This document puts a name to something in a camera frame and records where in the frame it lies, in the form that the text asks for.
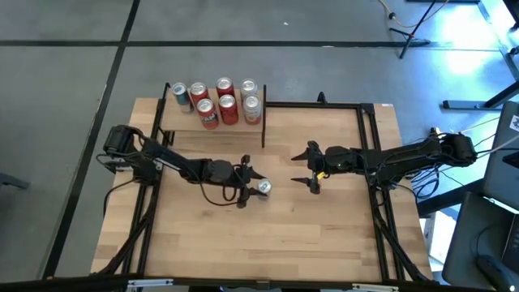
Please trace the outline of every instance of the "wooden shelf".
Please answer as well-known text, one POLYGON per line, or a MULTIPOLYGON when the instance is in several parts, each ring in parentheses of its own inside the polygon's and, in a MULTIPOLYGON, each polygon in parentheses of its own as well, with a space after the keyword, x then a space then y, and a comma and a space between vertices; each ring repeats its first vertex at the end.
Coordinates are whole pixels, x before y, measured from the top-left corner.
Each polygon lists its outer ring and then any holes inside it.
MULTIPOLYGON (((245 117, 243 115, 242 100, 239 90, 234 90, 234 96, 236 97, 236 102, 238 103, 239 116, 238 122, 234 125, 225 125, 221 120, 221 113, 218 107, 217 90, 214 88, 210 88, 209 96, 211 97, 212 102, 214 102, 217 108, 218 118, 220 120, 220 123, 216 129, 207 130, 206 128, 204 128, 196 109, 189 114, 184 114, 182 111, 180 111, 180 107, 177 101, 175 100, 175 96, 170 91, 168 91, 168 96, 164 108, 164 115, 162 117, 162 129, 165 131, 213 131, 261 134, 263 130, 263 122, 260 122, 257 125, 249 125, 245 122, 245 117)), ((257 97, 261 100, 261 102, 265 102, 264 93, 262 90, 258 91, 257 97)))

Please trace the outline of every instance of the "red soda can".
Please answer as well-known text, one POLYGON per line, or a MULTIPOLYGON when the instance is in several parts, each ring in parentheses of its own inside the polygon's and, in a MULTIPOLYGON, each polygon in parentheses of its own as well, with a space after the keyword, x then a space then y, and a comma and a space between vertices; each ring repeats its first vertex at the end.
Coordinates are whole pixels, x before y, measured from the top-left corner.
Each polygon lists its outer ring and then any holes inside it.
POLYGON ((221 121, 225 125, 232 125, 238 121, 238 106, 236 99, 230 94, 220 97, 218 102, 220 105, 221 121))
POLYGON ((208 88, 201 82, 194 83, 191 85, 189 90, 191 92, 191 99, 193 105, 198 105, 198 102, 204 98, 209 98, 208 88))
POLYGON ((218 97, 223 97, 226 94, 229 94, 234 97, 233 81, 231 81, 230 78, 221 77, 217 81, 217 92, 218 92, 218 97))
POLYGON ((196 105, 202 125, 208 130, 218 127, 217 108, 208 98, 202 98, 196 105))
POLYGON ((260 123, 263 112, 260 99, 253 95, 246 97, 243 102, 243 112, 245 114, 245 122, 249 125, 260 123))

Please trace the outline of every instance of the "desk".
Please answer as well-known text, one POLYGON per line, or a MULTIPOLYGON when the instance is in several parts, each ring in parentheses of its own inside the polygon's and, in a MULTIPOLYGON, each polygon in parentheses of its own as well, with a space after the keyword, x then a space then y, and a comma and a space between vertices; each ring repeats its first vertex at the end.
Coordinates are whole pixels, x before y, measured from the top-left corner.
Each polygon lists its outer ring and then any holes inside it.
MULTIPOLYGON (((130 125, 149 135, 156 105, 157 99, 137 99, 130 125)), ((393 107, 375 105, 375 112, 382 148, 399 146, 393 107)), ((146 276, 380 282, 364 177, 333 176, 322 182, 321 195, 290 181, 310 174, 304 162, 290 160, 308 140, 318 141, 323 150, 333 145, 360 148, 355 112, 268 108, 267 116, 265 148, 258 144, 257 135, 247 133, 175 132, 172 148, 189 158, 238 162, 241 155, 250 154, 251 164, 271 179, 273 189, 268 201, 251 198, 245 209, 216 207, 204 200, 198 185, 165 170, 146 276)), ((131 172, 119 173, 114 185, 130 178, 131 172)), ((110 196, 92 271, 105 267, 127 239, 138 189, 139 185, 131 184, 110 196)), ((205 189, 212 200, 222 201, 219 187, 205 189)), ((401 245, 422 273, 432 278, 414 197, 405 190, 392 191, 392 206, 401 245)), ((138 251, 137 245, 131 271, 138 251)), ((394 278, 387 243, 386 253, 394 278)))

